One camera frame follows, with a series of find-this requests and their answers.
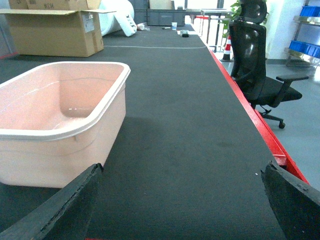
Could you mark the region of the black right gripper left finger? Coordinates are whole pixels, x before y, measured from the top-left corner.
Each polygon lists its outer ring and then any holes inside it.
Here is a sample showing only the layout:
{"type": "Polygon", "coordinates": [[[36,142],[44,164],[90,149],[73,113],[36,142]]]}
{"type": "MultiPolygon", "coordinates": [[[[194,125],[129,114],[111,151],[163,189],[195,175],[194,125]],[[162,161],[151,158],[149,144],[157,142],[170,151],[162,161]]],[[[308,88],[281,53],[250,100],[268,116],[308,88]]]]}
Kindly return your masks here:
{"type": "Polygon", "coordinates": [[[84,240],[103,173],[96,163],[0,233],[2,240],[84,240]]]}

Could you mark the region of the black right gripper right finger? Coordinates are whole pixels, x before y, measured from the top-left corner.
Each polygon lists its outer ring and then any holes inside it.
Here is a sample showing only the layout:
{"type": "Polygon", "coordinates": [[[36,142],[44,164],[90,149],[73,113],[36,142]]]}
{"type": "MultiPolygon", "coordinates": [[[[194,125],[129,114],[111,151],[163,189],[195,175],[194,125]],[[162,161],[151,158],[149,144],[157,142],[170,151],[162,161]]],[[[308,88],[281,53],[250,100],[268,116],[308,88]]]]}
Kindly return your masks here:
{"type": "Polygon", "coordinates": [[[320,238],[320,191],[270,161],[261,172],[270,207],[287,240],[320,238]]]}

